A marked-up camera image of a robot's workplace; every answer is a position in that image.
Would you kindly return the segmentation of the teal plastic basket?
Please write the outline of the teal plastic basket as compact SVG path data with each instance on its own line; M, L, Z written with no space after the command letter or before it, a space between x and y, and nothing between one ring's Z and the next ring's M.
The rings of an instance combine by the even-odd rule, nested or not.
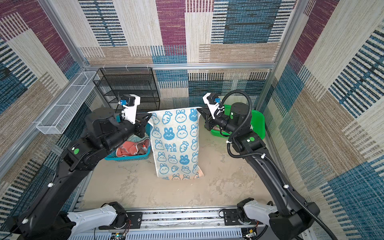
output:
M152 126L146 125L146 132L143 138L139 138L136 135L132 135L126 142L119 146L114 152L105 157L107 161L133 161L133 160L145 160L151 153L151 140L150 132Z

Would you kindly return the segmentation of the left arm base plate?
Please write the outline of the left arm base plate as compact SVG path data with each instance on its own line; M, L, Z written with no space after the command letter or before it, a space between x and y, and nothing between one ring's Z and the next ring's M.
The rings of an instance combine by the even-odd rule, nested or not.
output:
M128 230L139 229L142 224L143 212L128 212L118 214L117 218L109 226L100 226L98 230Z

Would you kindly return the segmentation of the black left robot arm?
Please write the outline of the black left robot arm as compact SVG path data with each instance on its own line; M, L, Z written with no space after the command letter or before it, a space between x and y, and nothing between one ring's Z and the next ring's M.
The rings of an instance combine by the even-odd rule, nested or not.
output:
M44 186L33 203L19 216L7 219L8 230L23 240L66 239L75 226L61 211L79 183L132 135L144 137L150 113L133 114L134 123L117 122L115 110L98 108L85 117L83 137L62 152L53 186Z

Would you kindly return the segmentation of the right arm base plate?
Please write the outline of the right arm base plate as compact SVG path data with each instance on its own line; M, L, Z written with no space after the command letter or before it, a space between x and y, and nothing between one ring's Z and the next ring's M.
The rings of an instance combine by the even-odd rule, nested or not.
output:
M221 219L224 220L225 226L258 226L264 227L265 225L256 220L241 220L241 217L238 214L237 209L220 209L218 215Z

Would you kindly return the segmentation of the light blue patterned towel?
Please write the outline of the light blue patterned towel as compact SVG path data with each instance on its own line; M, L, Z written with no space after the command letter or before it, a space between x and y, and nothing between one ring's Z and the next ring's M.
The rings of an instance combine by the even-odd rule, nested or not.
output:
M202 178L198 109L153 111L151 114L150 139L157 177L172 181Z

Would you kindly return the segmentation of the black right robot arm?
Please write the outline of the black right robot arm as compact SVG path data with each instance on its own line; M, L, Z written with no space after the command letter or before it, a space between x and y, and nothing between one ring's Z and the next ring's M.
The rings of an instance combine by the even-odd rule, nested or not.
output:
M207 130L218 126L229 134L227 150L230 157L244 159L258 174L273 198L275 210L270 205L260 206L248 198L238 203L240 221L261 222L269 226L280 240L298 240L300 234L313 223L322 224L320 209L314 202L307 202L273 161L266 144L251 128L252 110L249 105L235 103L231 112L224 114L220 104L199 108Z

